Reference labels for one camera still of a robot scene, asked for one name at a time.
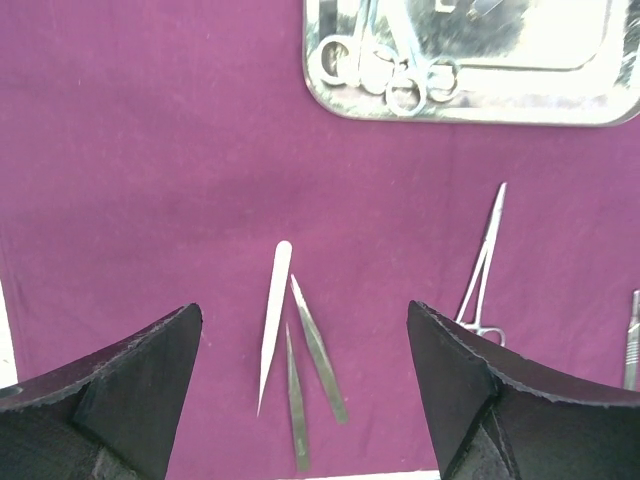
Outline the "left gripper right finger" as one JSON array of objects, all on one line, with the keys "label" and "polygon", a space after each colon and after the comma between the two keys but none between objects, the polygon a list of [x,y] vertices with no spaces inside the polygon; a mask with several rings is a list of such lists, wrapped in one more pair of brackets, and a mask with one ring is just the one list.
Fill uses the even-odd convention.
[{"label": "left gripper right finger", "polygon": [[638,478],[638,393],[528,360],[421,302],[407,329],[441,478]]}]

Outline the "steel hemostat forceps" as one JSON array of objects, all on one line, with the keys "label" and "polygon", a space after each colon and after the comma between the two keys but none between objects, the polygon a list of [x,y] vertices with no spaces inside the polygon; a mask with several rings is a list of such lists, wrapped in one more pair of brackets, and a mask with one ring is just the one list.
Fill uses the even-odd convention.
[{"label": "steel hemostat forceps", "polygon": [[[490,212],[490,216],[486,225],[484,238],[476,259],[476,263],[474,265],[473,272],[468,282],[465,295],[455,317],[455,322],[458,325],[461,325],[467,330],[474,332],[478,336],[485,336],[486,334],[497,334],[499,337],[499,345],[501,347],[504,347],[506,345],[505,332],[500,327],[484,326],[482,324],[482,311],[488,284],[489,271],[494,256],[497,235],[499,232],[499,227],[504,210],[506,190],[507,183],[502,182],[499,185],[496,193],[492,210]],[[477,290],[475,313],[473,315],[472,321],[466,322],[463,317],[471,300],[472,294],[475,290]]]}]

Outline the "purple surgical cloth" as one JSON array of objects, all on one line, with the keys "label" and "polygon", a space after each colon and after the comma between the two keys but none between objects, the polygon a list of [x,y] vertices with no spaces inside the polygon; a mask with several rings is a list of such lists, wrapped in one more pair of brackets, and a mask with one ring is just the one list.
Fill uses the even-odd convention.
[{"label": "purple surgical cloth", "polygon": [[[531,360],[620,385],[639,285],[638,122],[347,120],[312,98],[301,61],[297,1],[2,3],[1,278],[19,377],[195,302],[203,332],[170,478],[295,474],[286,324],[313,476],[434,469],[407,308],[456,312],[506,182],[484,321]],[[281,240],[292,258],[256,415]]]}]

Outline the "steel tweezers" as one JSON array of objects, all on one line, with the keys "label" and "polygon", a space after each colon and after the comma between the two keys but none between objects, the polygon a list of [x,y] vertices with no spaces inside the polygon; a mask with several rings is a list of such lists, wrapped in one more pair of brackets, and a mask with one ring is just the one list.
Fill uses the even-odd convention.
[{"label": "steel tweezers", "polygon": [[345,401],[341,394],[321,332],[313,319],[295,275],[291,274],[290,278],[294,300],[300,316],[309,353],[316,367],[316,371],[328,398],[336,422],[338,424],[346,424],[349,420],[349,416]]},{"label": "steel tweezers", "polygon": [[304,402],[300,380],[295,362],[289,325],[285,325],[288,398],[292,426],[292,437],[295,450],[296,467],[299,472],[310,468],[310,452],[304,414]]},{"label": "steel tweezers", "polygon": [[276,245],[269,284],[260,354],[259,394],[256,415],[259,415],[261,411],[263,396],[275,353],[291,258],[292,244],[288,240],[281,240]]}]

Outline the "steel scalpel handle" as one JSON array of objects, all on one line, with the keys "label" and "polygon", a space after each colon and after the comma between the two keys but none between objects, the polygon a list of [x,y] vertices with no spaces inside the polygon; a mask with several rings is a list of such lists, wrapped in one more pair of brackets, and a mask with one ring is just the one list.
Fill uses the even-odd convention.
[{"label": "steel scalpel handle", "polygon": [[627,329],[623,388],[635,391],[639,368],[639,290],[632,293],[631,317]]}]

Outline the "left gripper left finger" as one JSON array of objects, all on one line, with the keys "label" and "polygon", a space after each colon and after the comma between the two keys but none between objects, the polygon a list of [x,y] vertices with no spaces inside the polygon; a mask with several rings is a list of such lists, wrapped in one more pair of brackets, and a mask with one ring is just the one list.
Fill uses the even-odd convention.
[{"label": "left gripper left finger", "polygon": [[2,478],[165,478],[201,329],[192,303],[2,388]]}]

